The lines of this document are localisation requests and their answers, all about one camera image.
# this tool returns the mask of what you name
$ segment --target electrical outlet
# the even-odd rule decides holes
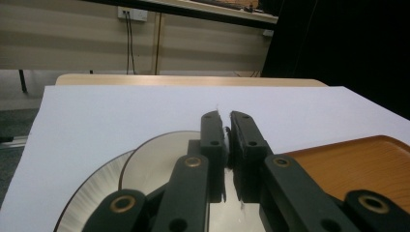
[[[139,9],[118,7],[118,18],[126,19],[126,14],[129,14],[131,20],[147,21],[148,12]]]
[[[125,7],[118,7],[118,18],[126,19],[126,14],[129,14],[130,18],[132,18],[132,9],[125,8]]]

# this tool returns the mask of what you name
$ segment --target black cable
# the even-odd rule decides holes
[[[130,29],[128,26],[128,14],[126,12],[123,12],[124,15],[126,15],[126,24],[127,24],[127,74],[130,66]]]
[[[128,23],[130,24],[130,39],[131,39],[131,46],[130,46],[130,50],[131,50],[131,58],[132,58],[132,71],[133,71],[133,74],[135,74],[135,64],[134,64],[134,62],[133,62],[133,45],[132,45],[132,41],[133,41],[133,38],[132,38],[132,27],[131,27],[131,19],[130,19],[130,12],[127,12],[127,14],[128,14],[128,16],[129,16],[129,21],[128,21]]]

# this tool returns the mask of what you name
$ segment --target metal disc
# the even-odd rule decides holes
[[[81,231],[103,199],[117,189],[137,189],[149,194],[167,183],[176,160],[187,154],[191,139],[200,139],[200,132],[163,134],[108,162],[73,195],[55,231]],[[259,205],[238,201],[233,173],[227,169],[225,188],[226,202],[210,206],[209,231],[265,231],[259,217]]]
[[[78,232],[110,193],[118,190],[121,171],[135,150],[106,163],[94,172],[75,192],[61,214],[54,231]]]

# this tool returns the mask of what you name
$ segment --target white sheet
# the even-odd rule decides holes
[[[253,117],[274,153],[385,134],[410,144],[410,121],[343,87],[46,87],[0,211],[0,231],[52,231],[97,168],[170,131],[199,131],[219,110]]]

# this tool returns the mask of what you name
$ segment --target orange tray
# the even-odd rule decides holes
[[[385,135],[286,153],[327,193],[367,189],[410,213],[410,147]]]

